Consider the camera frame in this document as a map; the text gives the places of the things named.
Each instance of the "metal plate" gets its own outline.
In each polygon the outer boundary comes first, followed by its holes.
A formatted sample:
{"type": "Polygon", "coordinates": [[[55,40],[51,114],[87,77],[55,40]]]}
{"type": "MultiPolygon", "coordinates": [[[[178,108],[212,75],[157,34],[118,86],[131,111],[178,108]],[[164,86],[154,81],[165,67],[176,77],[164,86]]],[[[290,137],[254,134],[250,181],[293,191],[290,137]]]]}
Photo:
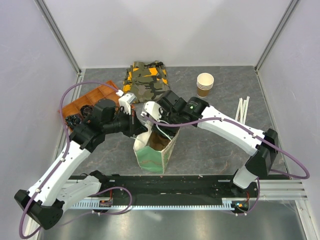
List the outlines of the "metal plate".
{"type": "MultiPolygon", "coordinates": [[[[68,210],[60,223],[88,210],[68,210]]],[[[248,216],[206,210],[89,214],[42,231],[39,240],[306,240],[294,201],[259,202],[248,216]]]]}

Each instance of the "white cable clip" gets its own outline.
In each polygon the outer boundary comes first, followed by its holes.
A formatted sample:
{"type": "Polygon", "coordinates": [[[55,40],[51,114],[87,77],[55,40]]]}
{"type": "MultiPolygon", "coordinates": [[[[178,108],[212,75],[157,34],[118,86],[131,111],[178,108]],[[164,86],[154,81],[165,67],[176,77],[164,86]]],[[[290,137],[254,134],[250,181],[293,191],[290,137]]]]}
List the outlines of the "white cable clip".
{"type": "Polygon", "coordinates": [[[124,92],[119,89],[115,94],[117,94],[119,97],[122,97],[124,92]]]}

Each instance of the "gray table surface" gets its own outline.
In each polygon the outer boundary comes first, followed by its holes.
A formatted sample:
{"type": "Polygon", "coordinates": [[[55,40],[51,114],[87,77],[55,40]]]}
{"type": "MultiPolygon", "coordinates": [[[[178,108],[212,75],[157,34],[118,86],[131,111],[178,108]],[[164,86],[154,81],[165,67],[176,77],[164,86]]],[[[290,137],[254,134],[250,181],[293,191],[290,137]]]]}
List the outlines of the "gray table surface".
{"type": "MultiPolygon", "coordinates": [[[[214,76],[214,85],[205,98],[220,112],[234,118],[239,98],[250,96],[246,125],[256,129],[272,128],[265,99],[253,66],[196,66],[167,67],[168,82],[171,90],[186,101],[197,95],[196,81],[200,73],[214,76]]],[[[87,69],[84,82],[113,82],[122,88],[126,75],[125,68],[87,69]]],[[[97,87],[95,84],[82,86],[80,95],[97,87]]],[[[143,104],[136,104],[137,114],[143,104]]],[[[99,170],[102,173],[120,175],[154,174],[140,169],[133,151],[134,139],[121,133],[109,134],[105,142],[75,170],[74,175],[99,170]]],[[[172,152],[165,174],[197,175],[225,174],[233,175],[249,158],[242,149],[224,138],[193,126],[181,129],[172,152]]],[[[273,168],[286,171],[284,160],[278,155],[273,168]]]]}

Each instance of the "green paper bag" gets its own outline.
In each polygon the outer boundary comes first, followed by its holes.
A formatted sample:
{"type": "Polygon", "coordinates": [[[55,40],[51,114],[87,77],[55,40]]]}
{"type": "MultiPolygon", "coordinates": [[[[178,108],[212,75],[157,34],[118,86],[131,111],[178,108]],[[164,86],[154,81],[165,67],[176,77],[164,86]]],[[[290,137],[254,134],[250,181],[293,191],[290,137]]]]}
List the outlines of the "green paper bag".
{"type": "Polygon", "coordinates": [[[180,130],[171,141],[167,140],[169,142],[164,149],[155,150],[151,147],[151,140],[154,134],[151,131],[152,123],[147,121],[145,126],[148,128],[148,132],[138,135],[133,146],[137,162],[140,168],[144,170],[164,174],[180,130]]]}

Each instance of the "white wall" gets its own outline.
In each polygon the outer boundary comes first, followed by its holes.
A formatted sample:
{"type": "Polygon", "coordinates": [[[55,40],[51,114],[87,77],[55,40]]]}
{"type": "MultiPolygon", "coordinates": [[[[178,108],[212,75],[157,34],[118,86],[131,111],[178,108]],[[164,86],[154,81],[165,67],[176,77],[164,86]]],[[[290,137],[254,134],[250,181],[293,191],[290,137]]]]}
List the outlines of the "white wall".
{"type": "MultiPolygon", "coordinates": [[[[318,0],[300,1],[260,76],[284,149],[309,169],[308,198],[320,224],[320,28],[318,0]]],[[[303,171],[290,164],[292,172],[303,171]]]]}
{"type": "Polygon", "coordinates": [[[82,68],[255,65],[290,0],[45,0],[82,68]]]}
{"type": "Polygon", "coordinates": [[[14,195],[50,165],[60,97],[77,76],[33,0],[2,1],[0,29],[0,233],[18,240],[14,195]]]}

